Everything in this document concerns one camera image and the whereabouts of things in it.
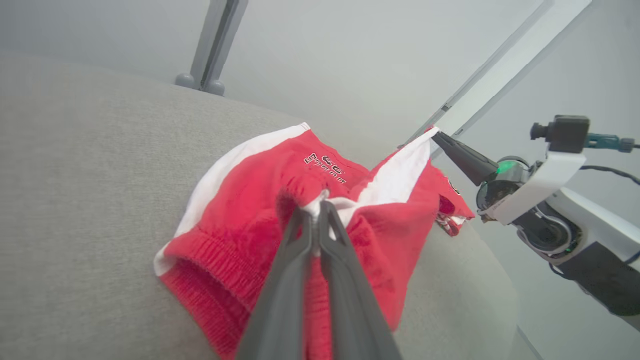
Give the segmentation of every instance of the white stripe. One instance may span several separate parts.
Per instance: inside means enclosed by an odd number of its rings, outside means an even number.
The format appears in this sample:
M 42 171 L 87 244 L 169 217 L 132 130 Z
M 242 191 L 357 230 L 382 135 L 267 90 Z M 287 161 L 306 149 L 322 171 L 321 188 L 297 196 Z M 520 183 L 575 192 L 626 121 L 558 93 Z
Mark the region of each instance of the white stripe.
M 357 201 L 344 197 L 328 199 L 336 207 L 342 225 L 347 227 L 353 213 L 364 206 L 407 202 L 429 162 L 431 138 L 438 131 L 437 127 L 430 129 L 393 155 L 378 169 L 378 173 L 362 190 Z
M 311 127 L 306 122 L 303 122 L 302 124 L 291 126 L 286 129 L 256 136 L 255 138 L 247 140 L 234 147 L 231 151 L 226 153 L 216 161 L 216 163 L 207 171 L 196 185 L 196 188 L 193 190 L 193 193 L 189 198 L 189 202 L 187 203 L 187 210 L 173 237 L 176 238 L 188 232 L 200 221 L 204 209 L 218 193 L 222 181 L 226 178 L 229 172 L 233 170 L 233 168 L 240 164 L 240 162 L 249 156 L 270 150 L 285 140 L 300 136 L 309 129 L 311 129 Z M 166 258 L 164 256 L 164 249 L 167 245 L 168 243 L 160 249 L 154 258 L 154 270 L 157 276 L 161 276 L 169 271 L 175 263 L 175 259 Z

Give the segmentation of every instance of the gray wall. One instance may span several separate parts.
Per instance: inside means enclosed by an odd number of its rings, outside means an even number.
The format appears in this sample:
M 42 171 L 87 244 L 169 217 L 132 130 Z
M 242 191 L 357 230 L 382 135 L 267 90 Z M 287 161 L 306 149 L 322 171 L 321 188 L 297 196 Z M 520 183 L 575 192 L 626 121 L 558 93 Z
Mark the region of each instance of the gray wall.
M 340 149 L 368 137 L 373 166 L 541 3 L 249 0 L 220 79 L 226 97 L 305 119 Z
M 209 0 L 1 0 L 0 47 L 173 83 Z
M 640 1 L 594 1 L 460 140 L 494 159 L 542 159 L 545 144 L 529 140 L 531 125 L 567 113 L 588 116 L 592 132 L 640 142 L 639 17 Z M 585 153 L 588 164 L 640 175 L 640 151 Z M 440 156 L 434 164 L 475 204 L 476 189 L 450 160 Z M 640 226 L 640 188 L 628 179 L 585 170 L 568 187 Z M 640 332 L 552 274 L 512 227 L 472 225 L 511 277 L 520 297 L 519 326 L 545 360 L 639 358 Z

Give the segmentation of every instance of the gray fabric surface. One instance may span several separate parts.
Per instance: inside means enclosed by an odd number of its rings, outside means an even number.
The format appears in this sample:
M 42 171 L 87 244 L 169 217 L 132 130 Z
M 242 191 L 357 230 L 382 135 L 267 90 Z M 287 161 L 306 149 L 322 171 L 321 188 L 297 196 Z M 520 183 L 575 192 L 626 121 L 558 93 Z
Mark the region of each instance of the gray fabric surface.
M 215 358 L 155 278 L 153 256 L 216 159 L 299 122 L 186 88 L 0 53 L 0 358 Z M 339 149 L 346 136 L 320 135 Z M 344 155 L 368 166 L 387 152 L 349 139 Z M 506 274 L 470 227 L 454 240 L 437 227 L 429 237 L 396 334 L 401 351 L 502 358 L 515 330 Z

